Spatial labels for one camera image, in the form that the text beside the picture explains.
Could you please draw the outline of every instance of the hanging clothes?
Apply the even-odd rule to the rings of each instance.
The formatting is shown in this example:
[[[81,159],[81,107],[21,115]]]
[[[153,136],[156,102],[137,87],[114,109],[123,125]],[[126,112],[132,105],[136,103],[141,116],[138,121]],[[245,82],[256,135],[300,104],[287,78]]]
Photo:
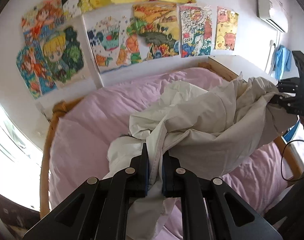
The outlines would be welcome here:
[[[283,45],[280,46],[279,50],[276,52],[275,58],[275,78],[281,80],[284,71],[291,70],[291,51],[288,50]]]

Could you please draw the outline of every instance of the wooden bed frame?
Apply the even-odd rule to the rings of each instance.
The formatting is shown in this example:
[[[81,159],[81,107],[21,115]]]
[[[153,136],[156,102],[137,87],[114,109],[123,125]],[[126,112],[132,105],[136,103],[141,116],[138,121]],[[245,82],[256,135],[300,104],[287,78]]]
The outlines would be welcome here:
[[[237,78],[238,75],[230,71],[229,69],[223,67],[222,65],[211,62],[211,65],[206,62],[199,63],[198,67],[206,68],[211,72],[217,74],[227,81],[231,81],[234,78]],[[47,137],[45,140],[44,151],[43,151],[43,160],[41,166],[41,174],[40,174],[40,186],[39,186],[39,195],[40,195],[40,217],[41,219],[46,216],[50,212],[49,201],[48,201],[48,172],[49,172],[49,159],[50,159],[50,149],[52,145],[52,141],[55,135],[56,127],[60,117],[65,116],[70,110],[72,110],[83,98],[78,98],[71,102],[62,101],[56,104],[53,107],[53,117],[50,121],[49,130],[47,132]],[[280,153],[283,152],[285,147],[285,140],[283,137],[278,137],[274,140],[275,144],[279,148]],[[298,179],[303,170],[301,170],[294,154],[287,147],[284,151],[284,159],[287,161],[292,173],[292,179]]]

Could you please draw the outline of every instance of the bed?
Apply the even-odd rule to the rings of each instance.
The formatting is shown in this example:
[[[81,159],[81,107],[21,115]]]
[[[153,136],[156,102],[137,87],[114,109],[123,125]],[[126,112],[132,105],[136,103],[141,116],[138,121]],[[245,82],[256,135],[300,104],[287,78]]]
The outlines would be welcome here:
[[[49,200],[54,208],[87,178],[101,179],[108,173],[108,147],[114,139],[128,133],[131,113],[141,111],[156,101],[172,81],[184,80],[209,89],[226,82],[218,74],[208,64],[200,64],[198,68],[144,77],[101,88],[84,99],[58,103],[53,108],[44,147],[40,178],[41,218],[50,211]],[[284,146],[282,138],[277,138],[275,142],[257,149],[238,168],[222,177],[261,214],[288,187],[280,173],[280,152]],[[299,177],[301,170],[288,149],[284,157],[293,177]],[[180,212],[179,205],[173,212]],[[175,235],[176,223],[179,221],[169,219],[160,237],[170,232]]]

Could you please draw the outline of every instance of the metal bolt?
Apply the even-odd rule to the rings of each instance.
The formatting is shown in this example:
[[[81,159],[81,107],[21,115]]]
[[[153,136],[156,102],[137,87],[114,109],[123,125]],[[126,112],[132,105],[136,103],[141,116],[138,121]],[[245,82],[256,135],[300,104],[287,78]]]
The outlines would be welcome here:
[[[131,168],[131,167],[128,167],[128,168],[126,168],[125,172],[126,172],[127,174],[133,174],[133,173],[135,172],[135,169],[134,169],[134,168]]]
[[[215,178],[215,179],[213,180],[213,183],[214,183],[215,185],[221,185],[223,182],[222,182],[222,179]]]
[[[95,184],[95,183],[97,183],[97,178],[90,177],[90,178],[87,179],[87,183],[89,183],[89,184]]]
[[[177,168],[176,169],[176,173],[177,174],[184,174],[185,173],[185,169],[184,168]]]

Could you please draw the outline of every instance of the yellow chick drawing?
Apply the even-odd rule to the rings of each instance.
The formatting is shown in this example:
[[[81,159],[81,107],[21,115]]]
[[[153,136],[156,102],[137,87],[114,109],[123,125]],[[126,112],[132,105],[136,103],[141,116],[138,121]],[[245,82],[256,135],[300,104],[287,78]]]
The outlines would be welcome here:
[[[225,39],[222,35],[216,37],[215,49],[226,49]]]

